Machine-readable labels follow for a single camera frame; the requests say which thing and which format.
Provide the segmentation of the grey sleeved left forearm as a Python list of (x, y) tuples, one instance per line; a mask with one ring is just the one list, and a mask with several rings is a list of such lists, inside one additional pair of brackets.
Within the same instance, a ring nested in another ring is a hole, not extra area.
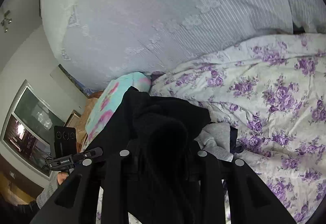
[(57, 190), (59, 183), (57, 179), (58, 172), (54, 172), (51, 176), (49, 184), (44, 188), (44, 190), (36, 198), (36, 203), (38, 208), (42, 208), (53, 193)]

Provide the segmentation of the person's left hand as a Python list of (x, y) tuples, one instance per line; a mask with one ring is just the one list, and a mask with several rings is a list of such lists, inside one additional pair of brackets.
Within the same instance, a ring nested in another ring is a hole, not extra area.
[(57, 182), (58, 185), (61, 185), (68, 177), (68, 173), (67, 172), (58, 172), (57, 174)]

